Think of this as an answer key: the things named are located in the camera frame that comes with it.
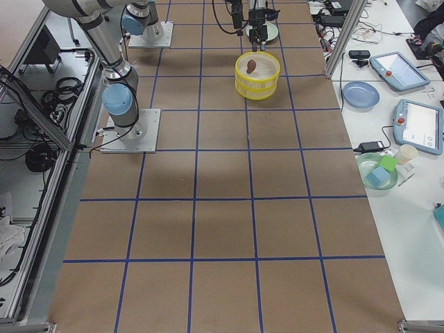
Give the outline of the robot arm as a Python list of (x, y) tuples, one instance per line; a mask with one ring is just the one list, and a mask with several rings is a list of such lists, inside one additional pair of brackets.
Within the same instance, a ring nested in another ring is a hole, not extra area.
[[(268, 23), (275, 21), (280, 11), (270, 8), (267, 1), (249, 1), (248, 16), (244, 17), (241, 1), (226, 1), (225, 6), (232, 20), (231, 31), (222, 27), (215, 2), (212, 2), (213, 16), (219, 29), (228, 35), (246, 35), (254, 52), (265, 50), (270, 39)], [(134, 49), (167, 48), (171, 46), (173, 26), (173, 22), (160, 21), (154, 1), (129, 3), (121, 15), (121, 43), (129, 41), (129, 47)]]
[(44, 4), (55, 14), (77, 21), (98, 53), (105, 81), (112, 87), (117, 84), (127, 86), (132, 77), (138, 79), (135, 69), (119, 52), (102, 12), (122, 5), (123, 11), (145, 31), (150, 26), (160, 25), (154, 1), (45, 1)]

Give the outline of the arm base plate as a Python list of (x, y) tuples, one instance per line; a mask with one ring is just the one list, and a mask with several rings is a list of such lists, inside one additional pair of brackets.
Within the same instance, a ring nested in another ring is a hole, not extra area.
[(125, 136), (128, 129), (114, 128), (111, 116), (107, 126), (113, 127), (103, 136), (102, 153), (154, 153), (157, 146), (158, 130), (160, 126), (160, 109), (140, 109), (139, 120), (135, 127)]
[(131, 49), (158, 49), (171, 46), (173, 22), (156, 22), (147, 26), (141, 35), (131, 35)]

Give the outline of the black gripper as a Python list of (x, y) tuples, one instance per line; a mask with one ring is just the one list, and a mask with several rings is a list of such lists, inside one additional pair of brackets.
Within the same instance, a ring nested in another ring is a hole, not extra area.
[(268, 29), (266, 22), (276, 20), (280, 10), (269, 8), (268, 1), (248, 1), (248, 32), (249, 41), (252, 44), (252, 52), (257, 52), (257, 42), (261, 42), (260, 49), (266, 49)]
[(232, 18), (233, 28), (236, 30), (237, 35), (241, 37), (243, 35), (243, 4), (241, 0), (227, 0), (230, 4), (230, 16)]

